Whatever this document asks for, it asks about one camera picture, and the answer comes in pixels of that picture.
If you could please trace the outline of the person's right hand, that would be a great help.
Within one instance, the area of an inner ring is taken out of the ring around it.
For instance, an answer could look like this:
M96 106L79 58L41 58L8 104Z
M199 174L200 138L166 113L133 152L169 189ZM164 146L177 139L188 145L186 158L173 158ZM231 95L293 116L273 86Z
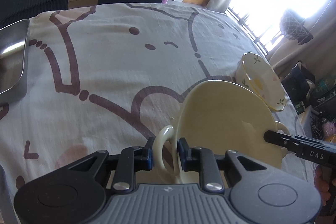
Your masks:
M318 166L315 169L314 185L321 195L322 205L325 206L330 199L329 184L322 177L322 169Z

